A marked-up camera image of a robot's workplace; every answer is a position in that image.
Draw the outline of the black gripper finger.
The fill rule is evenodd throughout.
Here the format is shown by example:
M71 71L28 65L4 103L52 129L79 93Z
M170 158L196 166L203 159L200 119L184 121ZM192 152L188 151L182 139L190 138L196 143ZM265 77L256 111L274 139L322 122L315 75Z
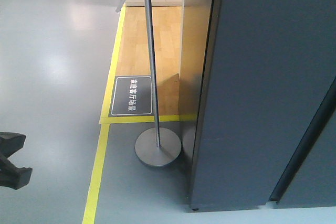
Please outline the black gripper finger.
M1 186L20 189L29 183L32 172L32 168L16 167L1 154Z
M1 132L1 153L6 158L10 157L24 146L25 139L26 135L23 134Z

